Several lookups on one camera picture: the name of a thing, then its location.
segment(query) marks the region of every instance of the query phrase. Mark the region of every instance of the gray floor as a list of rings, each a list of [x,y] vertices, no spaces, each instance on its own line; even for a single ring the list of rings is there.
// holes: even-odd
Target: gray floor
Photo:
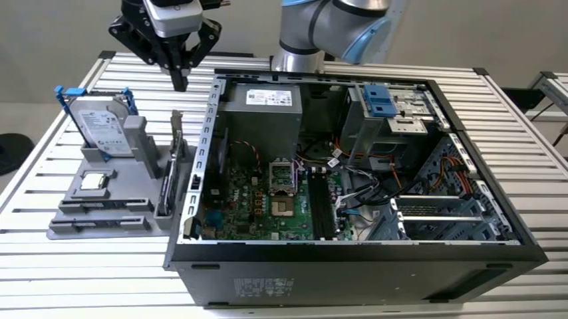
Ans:
[[[62,110],[59,104],[0,102],[0,134],[21,133],[37,143]],[[17,172],[0,176],[0,193]]]

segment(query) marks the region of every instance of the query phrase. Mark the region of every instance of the hard drive label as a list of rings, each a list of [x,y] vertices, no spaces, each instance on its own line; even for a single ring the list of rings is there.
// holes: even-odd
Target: hard drive label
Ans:
[[[109,111],[95,110],[82,110],[79,115],[97,147],[112,156],[132,155],[132,147],[117,115]]]

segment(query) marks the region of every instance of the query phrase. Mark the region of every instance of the label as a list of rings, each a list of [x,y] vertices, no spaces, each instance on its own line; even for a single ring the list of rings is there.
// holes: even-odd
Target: label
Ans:
[[[85,203],[81,204],[85,208],[103,208],[103,203]]]
[[[340,163],[340,160],[337,158],[332,158],[328,162],[329,167],[336,167],[337,164]]]
[[[249,90],[248,104],[292,106],[292,91]]]
[[[79,111],[79,115],[97,147],[109,155],[133,155],[117,115],[91,110]]]
[[[295,286],[293,278],[236,278],[238,297],[288,297]]]
[[[341,150],[339,148],[332,153],[332,155],[335,156],[335,158],[339,158],[341,154],[343,154],[343,152],[341,152]]]

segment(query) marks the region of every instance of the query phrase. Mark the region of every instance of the circuit board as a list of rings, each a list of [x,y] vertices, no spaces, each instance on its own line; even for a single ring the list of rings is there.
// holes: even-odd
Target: circuit board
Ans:
[[[216,239],[221,240],[313,240],[308,174],[297,175],[297,193],[292,197],[272,196],[269,175],[256,177],[256,171],[233,167],[230,169],[226,208],[216,224]],[[332,173],[328,177],[331,204],[341,189],[341,177]],[[276,201],[292,203],[291,215],[275,216]],[[213,232],[206,218],[206,229]],[[351,240],[351,228],[337,234],[339,240]]]

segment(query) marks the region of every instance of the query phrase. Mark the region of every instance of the gray wall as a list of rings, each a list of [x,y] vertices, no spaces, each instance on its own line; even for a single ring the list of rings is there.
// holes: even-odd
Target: gray wall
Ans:
[[[0,100],[51,102],[77,85],[101,50],[121,0],[3,0]],[[504,85],[543,69],[568,71],[566,0],[411,0],[388,56],[396,64],[484,66]],[[269,56],[279,47],[280,0],[233,0],[206,14],[224,23],[216,48]]]
[[[411,0],[388,63],[482,66],[527,86],[542,70],[568,72],[567,13],[566,0]]]
[[[272,55],[280,2],[233,0],[206,12],[224,24],[217,51]],[[121,0],[3,0],[0,101],[51,102],[55,85],[78,85],[102,50],[126,51],[108,33],[120,13]]]

